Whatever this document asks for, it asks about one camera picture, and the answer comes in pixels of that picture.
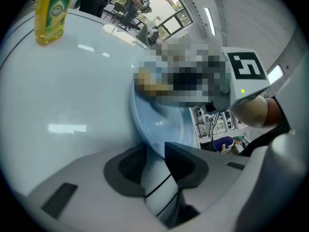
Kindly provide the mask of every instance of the cable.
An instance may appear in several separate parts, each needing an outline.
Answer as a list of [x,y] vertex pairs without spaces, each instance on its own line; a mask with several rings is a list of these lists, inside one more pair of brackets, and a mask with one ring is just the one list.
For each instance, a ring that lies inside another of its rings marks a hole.
[[[212,120],[213,120],[213,117],[215,117],[216,114],[214,114],[211,118],[211,124],[212,124]],[[209,132],[208,132],[208,136],[211,138],[211,124],[209,125]]]
[[217,121],[218,121],[219,115],[220,115],[220,114],[217,113],[217,118],[215,119],[214,125],[213,125],[213,127],[212,127],[212,132],[211,132],[211,135],[212,135],[211,141],[212,141],[212,145],[213,145],[213,148],[215,149],[215,151],[217,151],[217,149],[216,149],[216,147],[214,146],[213,129],[214,129],[214,127],[217,125]]

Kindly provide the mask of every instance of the black chair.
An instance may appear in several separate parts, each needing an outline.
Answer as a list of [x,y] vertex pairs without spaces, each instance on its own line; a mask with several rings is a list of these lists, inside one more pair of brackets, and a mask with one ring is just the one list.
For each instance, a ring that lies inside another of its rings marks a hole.
[[116,18],[121,18],[124,14],[126,13],[126,9],[124,6],[122,6],[120,3],[116,2],[114,5],[114,8],[111,11],[112,14],[112,18],[111,20],[114,18],[113,23],[115,22]]

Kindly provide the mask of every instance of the yellow bottle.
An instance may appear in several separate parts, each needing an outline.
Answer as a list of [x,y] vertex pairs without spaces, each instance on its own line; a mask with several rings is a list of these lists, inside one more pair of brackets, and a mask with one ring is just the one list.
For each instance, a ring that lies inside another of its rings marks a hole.
[[71,0],[37,0],[34,16],[35,41],[45,45],[63,34]]

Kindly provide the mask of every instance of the blue object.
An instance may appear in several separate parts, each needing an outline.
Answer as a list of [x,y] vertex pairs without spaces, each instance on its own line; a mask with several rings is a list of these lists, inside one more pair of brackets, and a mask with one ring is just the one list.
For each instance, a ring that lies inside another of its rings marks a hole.
[[222,137],[217,140],[214,140],[214,146],[216,151],[220,151],[222,149],[222,145],[225,145],[226,148],[229,148],[234,143],[234,139],[232,137]]
[[165,142],[193,146],[195,136],[189,108],[146,101],[135,90],[133,83],[131,109],[141,137],[162,158]]

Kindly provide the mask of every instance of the bottle label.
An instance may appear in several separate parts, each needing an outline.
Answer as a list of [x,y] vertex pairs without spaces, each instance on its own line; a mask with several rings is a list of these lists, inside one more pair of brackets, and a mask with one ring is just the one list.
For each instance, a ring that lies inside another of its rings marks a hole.
[[62,35],[69,4],[70,0],[50,0],[46,17],[46,41]]

